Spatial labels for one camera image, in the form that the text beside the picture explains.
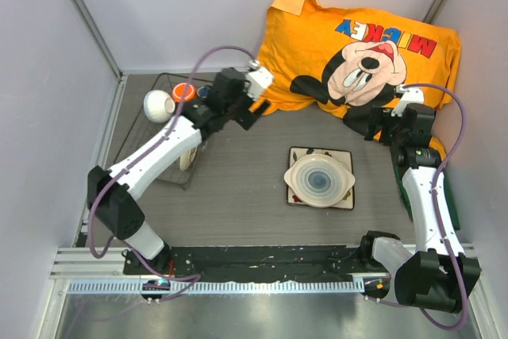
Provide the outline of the blue mug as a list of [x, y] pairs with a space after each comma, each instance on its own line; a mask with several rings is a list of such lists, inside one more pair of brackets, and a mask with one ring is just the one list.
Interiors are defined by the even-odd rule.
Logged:
[[197, 89], [197, 95], [199, 98], [206, 98], [206, 96], [209, 94], [211, 87], [210, 86], [203, 86], [199, 87]]

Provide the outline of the square floral plate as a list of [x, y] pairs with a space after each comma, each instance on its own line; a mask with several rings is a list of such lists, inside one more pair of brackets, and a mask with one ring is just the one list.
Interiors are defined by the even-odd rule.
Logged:
[[[298, 159], [309, 154], [325, 154], [339, 160], [352, 174], [352, 154], [349, 151], [336, 150], [330, 148], [311, 148], [293, 146], [289, 151], [288, 168], [290, 168]], [[335, 206], [328, 207], [338, 210], [353, 210], [355, 206], [354, 186], [345, 197]], [[309, 206], [298, 199], [294, 192], [287, 186], [287, 203], [294, 206]]]

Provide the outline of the small cream plate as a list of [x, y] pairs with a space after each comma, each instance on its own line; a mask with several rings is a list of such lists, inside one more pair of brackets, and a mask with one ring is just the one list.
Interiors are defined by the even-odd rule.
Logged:
[[179, 158], [179, 170], [180, 171], [187, 171], [192, 163], [194, 162], [194, 159], [196, 157], [198, 148], [192, 148]]

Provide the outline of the large white oval dish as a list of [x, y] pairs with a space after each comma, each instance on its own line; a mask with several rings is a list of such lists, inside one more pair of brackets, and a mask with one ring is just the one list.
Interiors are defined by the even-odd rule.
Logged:
[[335, 206], [356, 182], [339, 160], [325, 154], [303, 156], [287, 169], [283, 179], [299, 200], [317, 208]]

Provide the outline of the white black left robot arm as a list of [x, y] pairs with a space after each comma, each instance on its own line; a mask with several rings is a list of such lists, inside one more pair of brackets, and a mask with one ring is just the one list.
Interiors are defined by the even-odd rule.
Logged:
[[261, 102], [255, 111], [250, 108], [273, 79], [264, 67], [245, 74], [232, 67], [223, 69], [205, 98], [183, 103], [181, 114], [174, 114], [141, 148], [109, 169], [92, 168], [87, 176], [89, 222], [99, 220], [140, 256], [151, 274], [167, 272], [170, 246], [149, 226], [137, 200], [178, 158], [221, 131], [227, 122], [250, 129], [270, 103]]

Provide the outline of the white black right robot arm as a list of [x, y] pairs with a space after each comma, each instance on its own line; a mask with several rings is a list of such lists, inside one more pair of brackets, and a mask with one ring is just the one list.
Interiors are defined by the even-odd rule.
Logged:
[[403, 306], [461, 312], [480, 276], [476, 259], [465, 255], [448, 211], [441, 155], [431, 148], [435, 110], [417, 103], [402, 112], [371, 108], [365, 140], [379, 134], [389, 147], [402, 199], [414, 223], [416, 245], [410, 252], [392, 233], [368, 231], [358, 260], [391, 276], [383, 296]]

